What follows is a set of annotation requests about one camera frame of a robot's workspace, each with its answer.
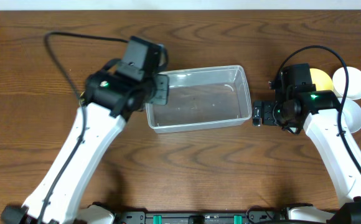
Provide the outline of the clear plastic container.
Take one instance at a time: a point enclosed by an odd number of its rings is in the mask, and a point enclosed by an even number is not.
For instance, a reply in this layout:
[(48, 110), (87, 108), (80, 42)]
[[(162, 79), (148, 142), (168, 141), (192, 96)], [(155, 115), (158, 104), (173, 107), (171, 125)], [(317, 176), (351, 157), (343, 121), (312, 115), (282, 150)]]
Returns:
[(238, 126), (252, 117), (245, 71), (240, 65), (164, 72), (169, 77), (166, 105), (146, 105), (156, 133)]

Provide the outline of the yellow plastic bowl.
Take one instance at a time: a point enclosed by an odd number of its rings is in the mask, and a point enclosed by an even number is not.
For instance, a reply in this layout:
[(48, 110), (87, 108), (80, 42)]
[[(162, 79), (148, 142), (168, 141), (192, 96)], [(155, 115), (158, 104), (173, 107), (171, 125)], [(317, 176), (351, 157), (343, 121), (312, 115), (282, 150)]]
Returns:
[(317, 91), (324, 91), (334, 89), (333, 82), (331, 77), (324, 72), (323, 70), (319, 70), (317, 68), (310, 69), (312, 83), (315, 84)]

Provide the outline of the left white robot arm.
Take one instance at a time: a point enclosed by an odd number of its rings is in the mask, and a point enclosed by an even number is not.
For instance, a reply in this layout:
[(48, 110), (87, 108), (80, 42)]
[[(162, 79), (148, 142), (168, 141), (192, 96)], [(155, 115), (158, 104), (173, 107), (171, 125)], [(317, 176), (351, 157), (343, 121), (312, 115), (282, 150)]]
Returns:
[(3, 223), (114, 223), (115, 212), (80, 201), (103, 155), (134, 111), (165, 105), (169, 77), (100, 70), (90, 75), (71, 131), (48, 173), (21, 205), (7, 205)]

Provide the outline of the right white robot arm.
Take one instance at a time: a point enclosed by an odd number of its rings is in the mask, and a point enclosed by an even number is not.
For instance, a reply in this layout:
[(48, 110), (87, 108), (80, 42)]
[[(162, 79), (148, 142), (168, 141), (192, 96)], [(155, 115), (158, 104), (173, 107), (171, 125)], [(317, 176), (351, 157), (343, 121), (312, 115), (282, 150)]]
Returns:
[(253, 125), (304, 131), (329, 173), (339, 202), (335, 213), (313, 206), (286, 207), (276, 223), (361, 223), (361, 150), (347, 127), (343, 104), (332, 91), (277, 93), (274, 101), (255, 101)]

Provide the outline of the white bowl lower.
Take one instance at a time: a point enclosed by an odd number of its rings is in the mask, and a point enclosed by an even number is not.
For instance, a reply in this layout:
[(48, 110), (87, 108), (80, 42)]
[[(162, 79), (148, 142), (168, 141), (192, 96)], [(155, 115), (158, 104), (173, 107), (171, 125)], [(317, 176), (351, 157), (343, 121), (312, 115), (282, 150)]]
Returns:
[(361, 107), (355, 101), (345, 99), (343, 115), (351, 133), (356, 133), (361, 129)]

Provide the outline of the white bowl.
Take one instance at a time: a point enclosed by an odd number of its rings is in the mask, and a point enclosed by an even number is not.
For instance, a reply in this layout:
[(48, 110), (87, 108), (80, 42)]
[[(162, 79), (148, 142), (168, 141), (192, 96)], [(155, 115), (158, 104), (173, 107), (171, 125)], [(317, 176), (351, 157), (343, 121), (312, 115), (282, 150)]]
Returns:
[[(361, 99), (361, 71), (354, 67), (347, 67), (349, 74), (349, 85), (347, 91), (347, 98), (351, 100)], [(345, 70), (339, 68), (332, 77), (334, 86), (334, 93), (337, 97), (343, 97), (345, 90)]]
[(361, 129), (361, 107), (355, 101), (345, 99), (343, 115), (351, 133), (356, 133)]

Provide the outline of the white bowl upper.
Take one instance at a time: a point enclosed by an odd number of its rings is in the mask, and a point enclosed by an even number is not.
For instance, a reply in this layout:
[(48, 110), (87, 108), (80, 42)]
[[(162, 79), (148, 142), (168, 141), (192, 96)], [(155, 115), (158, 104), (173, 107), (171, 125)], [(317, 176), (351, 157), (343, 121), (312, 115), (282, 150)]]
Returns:
[[(347, 98), (351, 100), (361, 99), (361, 71), (354, 67), (347, 67), (349, 74), (349, 85), (347, 91)], [(343, 97), (345, 90), (345, 70), (339, 68), (332, 77), (334, 86), (334, 93), (337, 97)]]

